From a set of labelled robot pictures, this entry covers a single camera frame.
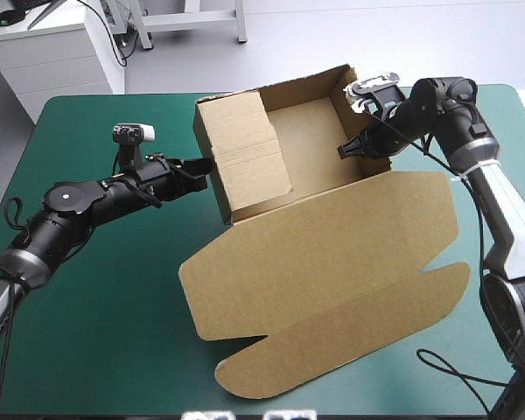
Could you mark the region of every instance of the gray floor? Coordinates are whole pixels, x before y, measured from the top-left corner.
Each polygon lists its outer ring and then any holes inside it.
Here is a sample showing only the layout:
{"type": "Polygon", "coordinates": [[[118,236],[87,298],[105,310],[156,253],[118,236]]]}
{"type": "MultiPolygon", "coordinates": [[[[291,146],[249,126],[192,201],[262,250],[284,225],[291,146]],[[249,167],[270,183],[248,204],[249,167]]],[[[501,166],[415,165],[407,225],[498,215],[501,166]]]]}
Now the gray floor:
{"type": "MultiPolygon", "coordinates": [[[[182,1],[143,0],[150,13],[182,1]]],[[[217,9],[233,0],[205,0],[217,9]]],[[[525,0],[245,0],[248,43],[233,25],[154,34],[129,60],[127,92],[251,88],[353,64],[360,77],[387,70],[402,85],[434,75],[506,83],[525,104],[525,0]]],[[[0,199],[32,123],[0,75],[0,199]]],[[[32,192],[40,197],[42,192],[32,192]]]]}

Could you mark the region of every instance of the drawer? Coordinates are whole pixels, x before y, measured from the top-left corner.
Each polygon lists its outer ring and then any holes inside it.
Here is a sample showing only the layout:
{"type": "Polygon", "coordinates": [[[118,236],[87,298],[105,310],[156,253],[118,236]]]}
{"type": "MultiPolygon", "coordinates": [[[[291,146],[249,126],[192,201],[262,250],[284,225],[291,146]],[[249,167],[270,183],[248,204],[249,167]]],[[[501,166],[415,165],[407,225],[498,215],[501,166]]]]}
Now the drawer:
{"type": "Polygon", "coordinates": [[[59,89],[44,90],[30,94],[20,94],[17,98],[24,106],[29,117],[36,123],[46,102],[55,96],[67,95],[111,95],[113,91],[109,84],[90,83],[88,85],[61,87],[59,89]]]}
{"type": "Polygon", "coordinates": [[[95,49],[84,29],[0,41],[0,70],[90,57],[95,49]]]}
{"type": "Polygon", "coordinates": [[[97,57],[5,68],[2,74],[16,95],[107,81],[97,57]]]}

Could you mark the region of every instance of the cardboard box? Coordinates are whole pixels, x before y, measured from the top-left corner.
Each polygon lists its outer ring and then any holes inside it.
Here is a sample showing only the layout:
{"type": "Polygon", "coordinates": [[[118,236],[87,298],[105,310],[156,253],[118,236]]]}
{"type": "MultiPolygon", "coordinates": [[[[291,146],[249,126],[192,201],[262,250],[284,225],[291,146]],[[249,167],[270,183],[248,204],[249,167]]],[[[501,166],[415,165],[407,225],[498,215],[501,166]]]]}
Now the cardboard box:
{"type": "Polygon", "coordinates": [[[354,80],[339,66],[197,102],[233,226],[179,274],[202,339],[266,336],[216,368],[238,396],[276,396],[420,331],[466,288],[462,262],[421,271],[458,234],[446,176],[340,160],[368,124],[344,96],[354,80]]]}

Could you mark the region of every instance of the white table leg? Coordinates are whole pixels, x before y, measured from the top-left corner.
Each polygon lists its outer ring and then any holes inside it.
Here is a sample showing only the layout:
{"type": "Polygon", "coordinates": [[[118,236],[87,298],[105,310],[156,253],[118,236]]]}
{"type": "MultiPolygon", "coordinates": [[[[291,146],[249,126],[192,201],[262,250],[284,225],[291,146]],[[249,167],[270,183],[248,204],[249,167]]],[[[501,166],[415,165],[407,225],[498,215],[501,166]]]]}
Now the white table leg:
{"type": "Polygon", "coordinates": [[[237,32],[239,42],[247,42],[247,30],[245,28],[245,11],[243,0],[235,0],[235,15],[237,17],[237,32]]]}
{"type": "Polygon", "coordinates": [[[146,29],[142,19],[144,9],[139,3],[139,0],[129,0],[129,4],[130,9],[132,10],[132,21],[134,22],[134,26],[138,31],[138,36],[140,37],[142,47],[145,50],[151,50],[154,45],[151,43],[150,38],[148,37],[148,30],[146,29]]]}
{"type": "Polygon", "coordinates": [[[200,11],[200,0],[185,0],[185,13],[200,11]]]}

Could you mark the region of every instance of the silver arm segment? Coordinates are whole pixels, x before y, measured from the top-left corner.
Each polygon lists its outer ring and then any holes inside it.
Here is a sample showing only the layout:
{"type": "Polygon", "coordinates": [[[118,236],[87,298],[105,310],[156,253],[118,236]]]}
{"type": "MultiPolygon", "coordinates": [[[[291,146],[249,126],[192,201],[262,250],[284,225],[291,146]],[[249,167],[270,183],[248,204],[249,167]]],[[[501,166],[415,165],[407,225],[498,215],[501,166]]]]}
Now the silver arm segment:
{"type": "Polygon", "coordinates": [[[467,178],[479,197],[493,246],[485,268],[506,280],[525,277],[525,200],[515,190],[498,162],[499,145],[492,137],[474,140],[448,158],[467,178]]]}

